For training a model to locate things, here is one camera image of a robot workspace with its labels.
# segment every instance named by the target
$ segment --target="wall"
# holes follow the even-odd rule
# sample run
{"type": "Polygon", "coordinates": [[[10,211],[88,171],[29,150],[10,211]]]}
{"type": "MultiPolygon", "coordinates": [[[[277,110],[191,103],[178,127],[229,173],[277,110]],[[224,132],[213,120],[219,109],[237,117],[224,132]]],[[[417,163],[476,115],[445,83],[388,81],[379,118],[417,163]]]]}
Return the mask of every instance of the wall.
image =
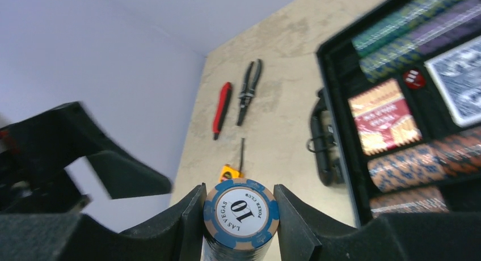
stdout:
{"type": "Polygon", "coordinates": [[[293,0],[109,0],[207,55],[293,0]]]}
{"type": "MultiPolygon", "coordinates": [[[[105,0],[0,0],[0,104],[12,122],[82,100],[117,143],[175,179],[205,58],[105,0]]],[[[82,161],[85,212],[120,231],[170,196],[108,200],[82,161]]]]}

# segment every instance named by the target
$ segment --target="playing card box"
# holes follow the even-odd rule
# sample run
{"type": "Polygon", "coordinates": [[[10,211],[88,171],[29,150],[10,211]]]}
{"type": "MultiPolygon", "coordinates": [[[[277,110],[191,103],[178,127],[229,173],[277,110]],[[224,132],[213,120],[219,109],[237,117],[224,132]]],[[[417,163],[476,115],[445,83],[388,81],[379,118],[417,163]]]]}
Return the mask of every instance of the playing card box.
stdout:
{"type": "Polygon", "coordinates": [[[373,155],[418,141],[421,134],[395,79],[349,98],[362,151],[373,155]]]}
{"type": "Polygon", "coordinates": [[[425,62],[453,121],[467,127],[481,121],[481,37],[425,62]]]}

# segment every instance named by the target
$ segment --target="poker chip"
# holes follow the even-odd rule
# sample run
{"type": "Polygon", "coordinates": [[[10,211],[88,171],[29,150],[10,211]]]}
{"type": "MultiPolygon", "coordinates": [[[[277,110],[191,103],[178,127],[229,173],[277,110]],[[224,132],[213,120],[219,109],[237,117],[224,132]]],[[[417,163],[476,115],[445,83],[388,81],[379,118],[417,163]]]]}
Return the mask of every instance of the poker chip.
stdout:
{"type": "Polygon", "coordinates": [[[204,203],[206,260],[260,260],[279,226],[272,193],[254,180],[216,185],[204,203]]]}
{"type": "Polygon", "coordinates": [[[441,191],[436,186],[395,192],[369,200],[373,218],[384,213],[449,212],[441,191]]]}
{"type": "Polygon", "coordinates": [[[411,69],[405,72],[403,79],[407,87],[411,89],[419,89],[426,85],[426,79],[424,79],[421,72],[417,69],[411,69]]]}
{"type": "Polygon", "coordinates": [[[362,58],[417,29],[463,0],[412,0],[357,35],[352,44],[362,58]]]}
{"type": "MultiPolygon", "coordinates": [[[[389,43],[380,42],[379,44],[384,44],[384,46],[360,59],[359,65],[367,80],[376,82],[381,78],[408,69],[410,66],[422,61],[426,55],[459,39],[463,39],[478,30],[481,30],[481,0],[463,0],[441,15],[419,25],[402,36],[393,38],[389,43]]],[[[419,84],[416,82],[411,84],[408,81],[408,86],[412,89],[423,87],[424,79],[419,78],[419,80],[419,84]]]]}

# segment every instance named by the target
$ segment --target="playing card deck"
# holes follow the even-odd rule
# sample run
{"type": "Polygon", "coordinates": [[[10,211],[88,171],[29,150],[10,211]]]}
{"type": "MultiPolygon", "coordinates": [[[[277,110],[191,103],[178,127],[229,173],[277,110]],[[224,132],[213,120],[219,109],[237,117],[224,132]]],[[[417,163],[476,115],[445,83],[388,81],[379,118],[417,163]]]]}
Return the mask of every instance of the playing card deck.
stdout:
{"type": "Polygon", "coordinates": [[[467,127],[481,121],[481,37],[425,62],[453,121],[467,127]]]}

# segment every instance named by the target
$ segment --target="countertop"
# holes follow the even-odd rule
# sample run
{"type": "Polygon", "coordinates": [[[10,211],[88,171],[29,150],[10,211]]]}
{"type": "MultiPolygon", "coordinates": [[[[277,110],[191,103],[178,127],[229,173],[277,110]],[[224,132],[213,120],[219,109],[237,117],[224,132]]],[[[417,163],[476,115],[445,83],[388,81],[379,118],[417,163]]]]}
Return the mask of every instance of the countertop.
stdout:
{"type": "MultiPolygon", "coordinates": [[[[273,191],[283,184],[301,200],[351,226],[354,215],[346,186],[325,187],[314,155],[307,151],[309,118],[322,87],[315,51],[319,45],[384,0],[295,0],[257,25],[212,51],[206,60],[189,126],[171,205],[204,182],[209,192],[222,166],[239,166],[245,140],[244,174],[273,191]],[[241,127],[242,80],[250,61],[264,69],[241,127]],[[212,122],[225,82],[233,97],[217,141],[212,122]]],[[[277,236],[266,261],[279,261],[277,236]]]]}

